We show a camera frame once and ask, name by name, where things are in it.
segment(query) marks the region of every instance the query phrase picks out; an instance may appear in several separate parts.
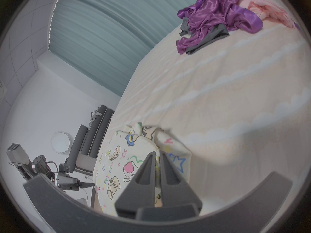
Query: curtain fold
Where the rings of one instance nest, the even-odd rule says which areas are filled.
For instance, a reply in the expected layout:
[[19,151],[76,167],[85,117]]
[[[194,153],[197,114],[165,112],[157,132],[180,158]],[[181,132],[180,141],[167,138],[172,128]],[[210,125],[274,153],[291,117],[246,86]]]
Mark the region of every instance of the curtain fold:
[[58,0],[49,50],[122,96],[140,60],[196,0]]

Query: beige bed sheet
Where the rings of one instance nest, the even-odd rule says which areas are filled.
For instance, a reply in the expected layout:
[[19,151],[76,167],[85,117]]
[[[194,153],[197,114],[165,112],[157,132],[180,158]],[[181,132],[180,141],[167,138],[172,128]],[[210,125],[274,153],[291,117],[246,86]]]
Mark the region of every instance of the beige bed sheet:
[[256,34],[230,32],[193,55],[177,53],[179,28],[168,34],[139,63],[99,156],[125,125],[155,125],[192,152],[190,185],[201,214],[277,171],[294,182],[281,215],[311,163],[311,51],[298,29],[270,19],[263,25]]

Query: green squiggle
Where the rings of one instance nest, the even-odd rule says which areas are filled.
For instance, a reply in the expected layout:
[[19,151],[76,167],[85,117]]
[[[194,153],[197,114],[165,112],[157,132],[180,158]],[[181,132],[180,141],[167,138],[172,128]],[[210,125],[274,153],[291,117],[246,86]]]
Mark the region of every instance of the green squiggle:
[[139,161],[139,160],[137,160],[137,157],[136,157],[136,156],[130,157],[130,159],[132,159],[132,158],[135,158],[137,163],[139,163],[139,162],[144,162],[144,161]]

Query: pink clothing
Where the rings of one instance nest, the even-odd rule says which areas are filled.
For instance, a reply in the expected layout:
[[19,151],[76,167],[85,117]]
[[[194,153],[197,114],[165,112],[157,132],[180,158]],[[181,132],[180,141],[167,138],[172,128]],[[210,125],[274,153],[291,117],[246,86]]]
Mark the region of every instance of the pink clothing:
[[289,14],[272,0],[239,0],[237,5],[254,12],[261,20],[271,17],[280,20],[287,27],[295,27]]

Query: cartoon print fabric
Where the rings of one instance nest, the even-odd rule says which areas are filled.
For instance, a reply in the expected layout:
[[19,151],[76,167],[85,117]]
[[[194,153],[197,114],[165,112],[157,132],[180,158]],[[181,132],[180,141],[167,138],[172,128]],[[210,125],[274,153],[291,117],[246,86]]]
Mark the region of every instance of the cartoon print fabric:
[[113,135],[106,149],[100,151],[96,163],[95,187],[104,213],[117,215],[115,201],[153,151],[157,155],[155,206],[161,206],[159,149],[169,154],[177,169],[189,181],[191,152],[162,129],[136,123]]

